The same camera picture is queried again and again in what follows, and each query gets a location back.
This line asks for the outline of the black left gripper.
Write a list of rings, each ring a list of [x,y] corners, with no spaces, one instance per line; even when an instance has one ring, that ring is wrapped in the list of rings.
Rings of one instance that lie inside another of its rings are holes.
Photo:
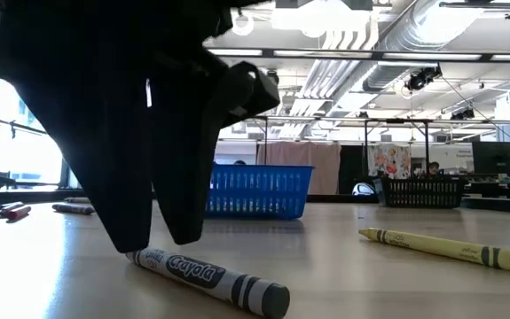
[[[202,234],[224,113],[212,95],[225,65],[202,43],[229,21],[7,21],[2,77],[59,146],[114,247],[149,244],[152,185],[144,79],[151,82],[151,178],[174,242]]]

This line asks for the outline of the gray Crayola crayon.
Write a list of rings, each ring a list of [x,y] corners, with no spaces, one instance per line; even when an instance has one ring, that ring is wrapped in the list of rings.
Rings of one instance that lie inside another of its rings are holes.
[[[127,258],[182,284],[265,319],[283,319],[290,306],[284,285],[161,249],[127,253]]]

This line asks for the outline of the yellow crayon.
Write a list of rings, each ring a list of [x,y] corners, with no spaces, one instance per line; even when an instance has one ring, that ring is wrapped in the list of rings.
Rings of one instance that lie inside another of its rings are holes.
[[[510,271],[510,249],[507,248],[376,228],[360,229],[358,233],[369,240],[385,245]]]

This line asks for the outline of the blue plastic basket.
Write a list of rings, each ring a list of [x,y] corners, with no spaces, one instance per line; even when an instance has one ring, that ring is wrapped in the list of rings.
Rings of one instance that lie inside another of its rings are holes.
[[[208,218],[295,220],[302,217],[312,166],[215,165]]]

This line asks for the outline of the bright window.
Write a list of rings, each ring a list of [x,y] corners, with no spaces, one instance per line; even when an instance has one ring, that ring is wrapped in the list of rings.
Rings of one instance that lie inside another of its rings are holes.
[[[0,173],[26,183],[60,181],[62,155],[16,89],[0,80]]]

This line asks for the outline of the pink curtain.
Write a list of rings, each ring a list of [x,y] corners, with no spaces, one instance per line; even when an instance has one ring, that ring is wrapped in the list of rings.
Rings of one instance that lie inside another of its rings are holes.
[[[312,166],[310,195],[338,191],[341,146],[337,143],[274,142],[259,144],[256,163],[274,166]]]

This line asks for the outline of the white ceiling pipes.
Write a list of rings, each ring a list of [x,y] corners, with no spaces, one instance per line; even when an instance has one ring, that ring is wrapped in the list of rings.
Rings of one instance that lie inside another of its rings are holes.
[[[370,50],[379,40],[379,15],[372,13],[355,29],[326,31],[323,50]],[[334,109],[334,92],[340,88],[357,63],[352,60],[317,59],[290,110],[292,117],[326,116]],[[286,122],[279,139],[326,138],[333,129],[331,121]]]

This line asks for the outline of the floral curtain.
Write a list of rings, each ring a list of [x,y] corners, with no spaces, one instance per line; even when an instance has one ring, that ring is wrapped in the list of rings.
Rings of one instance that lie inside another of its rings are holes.
[[[411,176],[411,149],[397,144],[377,144],[367,147],[369,176],[387,175],[392,179]]]

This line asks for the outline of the black overhead light bar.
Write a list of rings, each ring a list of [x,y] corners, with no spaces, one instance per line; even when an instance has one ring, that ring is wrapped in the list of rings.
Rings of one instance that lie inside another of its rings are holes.
[[[413,61],[446,63],[510,63],[507,53],[457,53],[424,51],[361,51],[308,49],[232,49],[211,48],[211,53],[225,58],[329,59],[371,61]]]

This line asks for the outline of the black plastic basket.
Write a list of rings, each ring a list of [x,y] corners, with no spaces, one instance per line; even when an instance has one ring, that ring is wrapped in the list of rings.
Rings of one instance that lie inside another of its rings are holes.
[[[389,179],[373,181],[379,202],[400,208],[451,209],[460,206],[465,184],[454,179]]]

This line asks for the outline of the black ceiling spotlight cluster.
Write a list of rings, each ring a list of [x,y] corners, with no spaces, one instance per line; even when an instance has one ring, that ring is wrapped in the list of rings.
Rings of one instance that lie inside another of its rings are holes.
[[[404,86],[409,91],[422,90],[436,78],[441,76],[442,69],[440,66],[421,68],[418,72],[410,75],[410,78],[405,81]]]

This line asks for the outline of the black ceiling spotlight row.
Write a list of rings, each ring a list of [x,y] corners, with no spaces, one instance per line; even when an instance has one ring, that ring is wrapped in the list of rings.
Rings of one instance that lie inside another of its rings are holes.
[[[454,111],[451,114],[451,121],[463,121],[463,120],[471,120],[475,117],[475,111],[471,107],[462,108]]]

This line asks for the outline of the large black monitor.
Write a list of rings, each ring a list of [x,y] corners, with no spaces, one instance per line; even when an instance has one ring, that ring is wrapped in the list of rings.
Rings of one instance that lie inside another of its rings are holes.
[[[510,142],[472,142],[472,154],[476,174],[510,176]]]

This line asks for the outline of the black aluminium table frame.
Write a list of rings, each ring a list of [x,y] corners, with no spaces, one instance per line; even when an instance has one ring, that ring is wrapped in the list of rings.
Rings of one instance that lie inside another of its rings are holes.
[[[84,196],[81,190],[33,191],[33,190],[0,190],[0,204],[23,201],[28,203],[57,202],[69,197]],[[309,195],[309,203],[326,204],[378,204],[376,195]],[[489,210],[510,213],[510,198],[470,198],[464,197],[460,206],[462,208]]]

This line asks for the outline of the black metal frame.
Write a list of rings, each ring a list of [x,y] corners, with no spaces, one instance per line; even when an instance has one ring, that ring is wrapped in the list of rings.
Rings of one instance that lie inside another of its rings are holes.
[[[264,134],[263,139],[263,164],[268,164],[268,142],[269,142],[269,120],[267,116],[256,115],[252,118],[248,118],[245,122],[253,122]]]
[[[423,128],[419,128],[419,132],[422,133],[425,137],[425,171],[429,171],[429,146],[428,146],[428,127],[433,120],[430,119],[405,119],[405,118],[367,118],[364,119],[364,129],[365,129],[365,144],[363,145],[363,168],[362,172],[363,175],[369,175],[369,165],[368,165],[368,146],[369,146],[369,140],[368,135],[369,131],[373,130],[373,128],[369,128],[369,123],[373,122],[376,124],[379,123],[385,123],[385,124],[406,124],[410,123],[414,127],[417,123],[421,123],[423,125]]]

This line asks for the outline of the silver ventilation duct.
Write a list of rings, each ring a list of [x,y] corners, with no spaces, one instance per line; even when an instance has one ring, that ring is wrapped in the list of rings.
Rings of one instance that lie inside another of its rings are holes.
[[[463,34],[483,13],[477,8],[440,7],[441,2],[459,0],[418,0],[379,43],[381,51],[439,51]],[[362,81],[365,91],[381,91],[406,74],[411,66],[363,64],[371,71]]]

